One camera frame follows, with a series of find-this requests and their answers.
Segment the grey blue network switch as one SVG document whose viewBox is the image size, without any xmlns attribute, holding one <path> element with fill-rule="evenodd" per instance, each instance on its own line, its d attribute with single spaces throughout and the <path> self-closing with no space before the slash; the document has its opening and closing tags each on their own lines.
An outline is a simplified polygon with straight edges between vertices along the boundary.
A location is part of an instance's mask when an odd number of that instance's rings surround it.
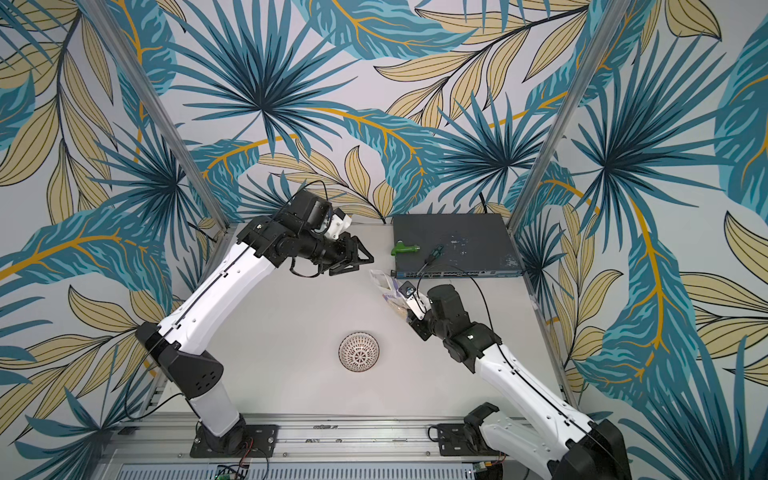
<svg viewBox="0 0 768 480">
<path fill-rule="evenodd" d="M 397 279 L 472 276 L 514 278 L 522 267 L 513 250 L 511 237 L 501 215 L 412 214 L 392 218 L 393 239 L 419 245 L 415 254 L 394 257 L 392 275 Z M 418 276 L 431 250 L 444 246 L 442 256 Z"/>
</svg>

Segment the white purple oats bag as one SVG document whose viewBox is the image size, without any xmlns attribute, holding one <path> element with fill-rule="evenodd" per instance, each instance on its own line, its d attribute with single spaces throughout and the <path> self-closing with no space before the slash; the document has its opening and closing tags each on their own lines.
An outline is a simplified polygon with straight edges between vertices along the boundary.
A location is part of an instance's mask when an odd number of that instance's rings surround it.
<svg viewBox="0 0 768 480">
<path fill-rule="evenodd" d="M 408 298 L 400 292 L 397 281 L 381 270 L 370 270 L 369 275 L 387 305 L 405 320 L 411 308 Z"/>
</svg>

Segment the aluminium right corner post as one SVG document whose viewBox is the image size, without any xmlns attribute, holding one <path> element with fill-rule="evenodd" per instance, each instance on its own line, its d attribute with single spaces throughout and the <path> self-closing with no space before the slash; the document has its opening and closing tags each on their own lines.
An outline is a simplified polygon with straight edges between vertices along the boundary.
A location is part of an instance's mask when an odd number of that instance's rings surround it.
<svg viewBox="0 0 768 480">
<path fill-rule="evenodd" d="M 580 50 L 575 50 L 572 61 L 567 64 L 568 87 L 563 88 L 559 96 L 552 95 L 549 100 L 557 107 L 553 114 L 549 130 L 538 156 L 529 170 L 526 182 L 517 198 L 507 230 L 514 235 L 524 219 L 526 210 L 532 202 L 537 187 L 541 182 L 550 161 L 562 138 L 563 132 L 584 98 L 586 90 L 597 72 L 601 59 L 610 46 L 613 35 L 619 30 L 624 14 L 628 11 L 629 1 L 594 1 L 588 9 L 588 22 L 585 32 L 588 37 L 578 44 Z"/>
</svg>

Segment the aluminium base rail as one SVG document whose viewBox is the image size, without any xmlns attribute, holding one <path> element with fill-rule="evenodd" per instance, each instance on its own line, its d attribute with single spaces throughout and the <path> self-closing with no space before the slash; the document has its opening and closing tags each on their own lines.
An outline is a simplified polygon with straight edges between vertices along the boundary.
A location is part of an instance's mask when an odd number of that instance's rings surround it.
<svg viewBox="0 0 768 480">
<path fill-rule="evenodd" d="M 279 426 L 271 459 L 193 459 L 196 425 L 186 414 L 161 414 L 120 429 L 107 442 L 93 479 L 213 479 L 217 465 L 246 470 L 245 479 L 536 479 L 498 454 L 441 457 L 427 427 L 460 417 L 250 415 Z"/>
</svg>

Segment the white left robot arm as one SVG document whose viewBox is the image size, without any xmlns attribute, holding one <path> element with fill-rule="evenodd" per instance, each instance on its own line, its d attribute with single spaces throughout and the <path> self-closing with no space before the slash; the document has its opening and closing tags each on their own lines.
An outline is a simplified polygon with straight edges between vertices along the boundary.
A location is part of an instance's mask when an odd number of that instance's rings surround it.
<svg viewBox="0 0 768 480">
<path fill-rule="evenodd" d="M 191 407 L 197 432 L 212 452 L 235 455 L 246 444 L 247 424 L 222 383 L 224 367 L 207 351 L 218 328 L 245 296 L 285 261 L 306 259 L 318 275 L 354 272 L 374 258 L 348 231 L 351 216 L 300 190 L 270 216 L 253 218 L 214 272 L 158 324 L 135 336 Z"/>
</svg>

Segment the aluminium corner post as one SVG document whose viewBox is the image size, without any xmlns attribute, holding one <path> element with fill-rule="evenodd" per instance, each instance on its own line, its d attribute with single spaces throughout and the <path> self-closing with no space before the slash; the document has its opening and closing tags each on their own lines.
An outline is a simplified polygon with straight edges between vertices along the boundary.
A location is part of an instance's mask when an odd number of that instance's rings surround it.
<svg viewBox="0 0 768 480">
<path fill-rule="evenodd" d="M 588 37 L 578 44 L 580 50 L 575 50 L 572 61 L 567 64 L 568 87 L 563 88 L 559 96 L 552 95 L 549 100 L 557 107 L 553 114 L 549 130 L 538 156 L 529 170 L 526 182 L 517 198 L 507 230 L 514 235 L 524 219 L 526 210 L 532 202 L 537 187 L 541 182 L 550 161 L 562 138 L 563 132 L 584 98 L 586 90 L 597 72 L 601 59 L 610 46 L 613 35 L 619 30 L 624 14 L 628 11 L 629 1 L 594 1 L 588 9 L 588 22 L 585 32 Z"/>
<path fill-rule="evenodd" d="M 113 54 L 116 64 L 124 71 L 127 79 L 136 91 L 139 101 L 145 105 L 148 115 L 154 122 L 158 132 L 166 140 L 180 167 L 186 173 L 190 184 L 199 194 L 208 213 L 222 230 L 228 230 L 230 223 L 224 215 L 219 202 L 206 184 L 191 153 L 184 144 L 170 115 L 165 110 L 160 97 L 152 86 L 149 77 L 140 65 L 137 55 L 132 52 L 130 42 L 123 35 L 107 4 L 104 1 L 85 0 L 80 1 L 79 5 L 93 22 L 95 29 Z"/>
</svg>

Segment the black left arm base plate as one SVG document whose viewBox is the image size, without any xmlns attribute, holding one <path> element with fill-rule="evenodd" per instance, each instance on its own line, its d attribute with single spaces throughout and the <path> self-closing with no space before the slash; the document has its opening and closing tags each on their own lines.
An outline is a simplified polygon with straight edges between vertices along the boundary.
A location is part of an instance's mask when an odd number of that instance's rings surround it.
<svg viewBox="0 0 768 480">
<path fill-rule="evenodd" d="M 198 424 L 189 452 L 193 459 L 267 458 L 276 446 L 279 426 L 274 424 L 238 424 L 223 437 L 216 437 Z"/>
</svg>

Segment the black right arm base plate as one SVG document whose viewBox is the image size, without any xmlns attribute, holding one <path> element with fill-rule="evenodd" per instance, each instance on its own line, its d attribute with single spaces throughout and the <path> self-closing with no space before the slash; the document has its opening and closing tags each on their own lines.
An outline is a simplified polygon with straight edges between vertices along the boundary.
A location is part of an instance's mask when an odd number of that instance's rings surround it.
<svg viewBox="0 0 768 480">
<path fill-rule="evenodd" d="M 462 423 L 439 423 L 427 427 L 427 437 L 438 445 L 441 457 L 477 456 Z"/>
</svg>

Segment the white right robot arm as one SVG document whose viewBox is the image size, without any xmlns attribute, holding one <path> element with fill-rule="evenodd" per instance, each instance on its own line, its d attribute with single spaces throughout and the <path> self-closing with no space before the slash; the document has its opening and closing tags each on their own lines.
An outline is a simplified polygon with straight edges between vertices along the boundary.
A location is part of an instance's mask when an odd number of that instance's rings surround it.
<svg viewBox="0 0 768 480">
<path fill-rule="evenodd" d="M 454 361 L 493 386 L 525 420 L 519 423 L 485 402 L 461 424 L 438 425 L 445 454 L 498 454 L 542 479 L 630 478 L 621 431 L 609 420 L 594 421 L 540 382 L 489 324 L 470 319 L 452 285 L 422 295 L 406 282 L 398 293 L 417 335 L 424 341 L 440 339 Z"/>
</svg>

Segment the aluminium left corner post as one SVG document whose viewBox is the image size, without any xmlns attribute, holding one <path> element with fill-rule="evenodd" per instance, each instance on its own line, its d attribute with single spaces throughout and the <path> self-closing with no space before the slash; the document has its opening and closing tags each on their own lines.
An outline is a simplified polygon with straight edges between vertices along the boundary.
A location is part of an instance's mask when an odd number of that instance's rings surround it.
<svg viewBox="0 0 768 480">
<path fill-rule="evenodd" d="M 180 167 L 186 173 L 190 184 L 199 194 L 208 213 L 222 230 L 228 230 L 230 223 L 224 215 L 219 202 L 206 184 L 191 153 L 184 144 L 170 115 L 165 110 L 160 97 L 152 86 L 149 77 L 140 65 L 137 55 L 132 52 L 130 42 L 123 35 L 107 4 L 104 1 L 85 0 L 80 1 L 79 5 L 93 22 L 95 29 L 113 54 L 116 64 L 124 71 L 127 79 L 136 91 L 139 101 L 145 105 L 148 115 L 154 122 L 158 132 L 166 140 Z"/>
</svg>

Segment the patterned breakfast bowl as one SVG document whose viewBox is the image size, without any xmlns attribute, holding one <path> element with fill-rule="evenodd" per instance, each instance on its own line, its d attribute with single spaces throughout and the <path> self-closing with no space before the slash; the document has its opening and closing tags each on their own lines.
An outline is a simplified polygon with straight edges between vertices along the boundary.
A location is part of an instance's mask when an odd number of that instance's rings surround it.
<svg viewBox="0 0 768 480">
<path fill-rule="evenodd" d="M 377 340 L 369 333 L 354 332 L 347 335 L 338 348 L 341 365 L 348 371 L 362 373 L 373 368 L 380 357 Z"/>
</svg>

